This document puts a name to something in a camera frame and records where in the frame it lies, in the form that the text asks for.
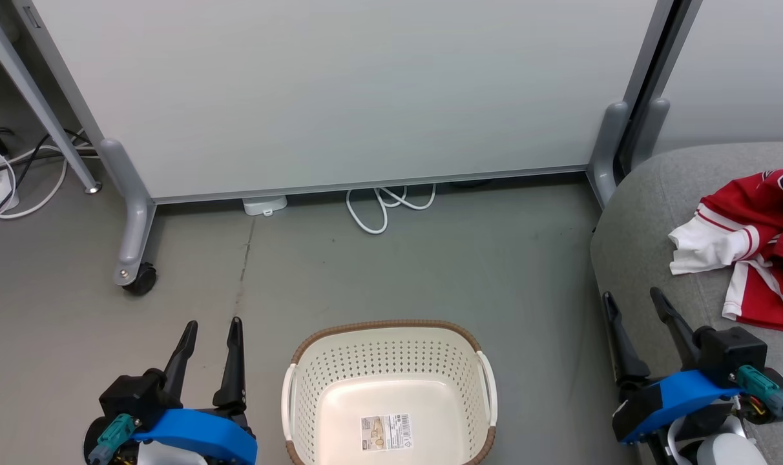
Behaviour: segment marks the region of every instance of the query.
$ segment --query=teal connector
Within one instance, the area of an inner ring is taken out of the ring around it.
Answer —
[[[736,371],[736,383],[746,393],[761,400],[770,414],[783,418],[783,392],[775,382],[750,365],[743,365]]]
[[[99,436],[99,444],[87,456],[90,465],[106,465],[113,459],[113,455],[122,447],[136,431],[134,419],[127,414],[121,414],[113,420],[113,423]]]

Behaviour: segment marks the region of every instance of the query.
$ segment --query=white basket handle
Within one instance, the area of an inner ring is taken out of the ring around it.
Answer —
[[[489,393],[489,426],[495,426],[497,423],[497,388],[495,387],[495,373],[492,372],[492,365],[489,359],[483,355],[482,351],[477,351],[477,356],[481,359],[483,365],[483,374],[486,376],[486,391]]]
[[[286,370],[286,377],[282,380],[282,434],[286,441],[291,441],[291,391],[294,386],[294,369],[297,363],[291,363]]]

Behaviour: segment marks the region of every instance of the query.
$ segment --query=gray couch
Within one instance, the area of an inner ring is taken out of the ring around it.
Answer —
[[[672,276],[667,234],[692,218],[699,198],[734,178],[783,168],[783,143],[707,145],[655,156],[624,179],[592,239],[592,264],[601,292],[610,291],[639,355],[654,376],[678,371],[668,329],[658,321],[649,288],[663,289],[695,329],[737,325],[722,318],[731,270]],[[767,365],[783,374],[783,332],[747,327],[767,342]],[[751,426],[749,436],[770,465],[783,465],[783,423]]]

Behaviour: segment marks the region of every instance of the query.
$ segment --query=metal pole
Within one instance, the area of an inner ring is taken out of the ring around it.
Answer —
[[[25,97],[27,103],[29,103],[32,111],[35,112],[38,119],[44,124],[47,132],[52,136],[52,140],[55,141],[58,148],[61,149],[61,153],[64,154],[67,162],[70,163],[70,167],[73,168],[73,171],[76,171],[76,176],[79,177],[81,183],[85,186],[85,193],[96,194],[96,192],[99,192],[101,183],[96,182],[96,180],[93,179],[92,174],[90,174],[90,171],[85,167],[84,162],[81,160],[81,156],[79,156],[79,153],[76,151],[76,148],[73,147],[73,144],[70,143],[70,139],[67,138],[67,135],[64,133],[63,127],[58,123],[58,118],[53,114],[47,101],[41,94],[41,91],[38,90],[38,87],[35,85],[35,81],[32,80],[32,76],[28,73],[25,64],[23,64],[21,58],[13,48],[13,44],[10,43],[4,30],[1,29],[1,25],[0,62],[7,71],[7,74],[10,74],[13,82],[16,83],[16,87],[19,88],[19,91],[23,97]]]

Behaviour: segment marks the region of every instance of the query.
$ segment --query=blue bracket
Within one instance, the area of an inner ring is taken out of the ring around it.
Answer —
[[[239,465],[255,465],[256,439],[231,420],[192,409],[170,409],[156,426],[134,433],[135,441],[153,441]]]
[[[647,386],[622,404],[613,415],[613,430],[619,442],[632,444],[720,397],[734,397],[741,391],[739,386],[716,386],[699,370],[679,371]]]

